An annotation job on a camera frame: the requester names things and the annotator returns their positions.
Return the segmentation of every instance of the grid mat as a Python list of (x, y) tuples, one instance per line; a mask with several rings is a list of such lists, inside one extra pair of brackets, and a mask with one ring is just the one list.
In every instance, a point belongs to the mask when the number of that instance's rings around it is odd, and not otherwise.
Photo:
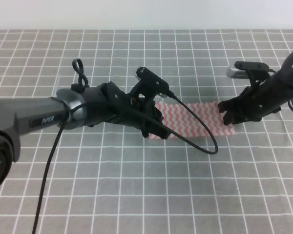
[[(185, 103), (226, 100), (249, 85), (227, 78), (228, 64), (278, 70), (291, 51), (293, 30), (0, 30), (0, 98), (49, 97), (76, 82), (71, 62), (81, 58), (92, 86), (110, 80), (128, 92), (146, 66)], [(217, 137), (215, 156), (123, 126), (65, 131), (37, 233), (293, 233), (293, 113), (285, 105), (235, 129)], [(0, 187), (0, 234), (31, 233), (57, 131), (22, 136), (20, 160)]]

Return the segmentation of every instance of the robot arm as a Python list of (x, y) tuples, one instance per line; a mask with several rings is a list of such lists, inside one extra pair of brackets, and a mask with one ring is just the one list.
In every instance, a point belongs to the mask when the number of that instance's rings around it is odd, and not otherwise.
[(162, 113), (155, 107), (153, 99), (159, 93), (168, 92), (169, 85), (145, 67), (139, 68), (136, 75), (140, 81), (129, 94), (125, 94), (113, 82), (97, 87), (80, 82), (73, 84), (71, 89), (58, 90), (56, 98), (0, 99), (0, 185), (12, 162), (19, 159), (20, 135), (54, 124), (60, 125), (67, 114), (69, 120), (65, 129), (93, 127), (109, 122), (140, 129), (144, 137), (152, 133), (167, 139), (170, 132), (164, 128), (122, 111), (130, 108), (162, 125)]
[(293, 99), (293, 52), (282, 67), (270, 76), (269, 66), (259, 62), (236, 62), (229, 67), (230, 78), (250, 79), (237, 97), (218, 104), (219, 111), (226, 112), (225, 124), (260, 121), (262, 117), (281, 110), (281, 105)]

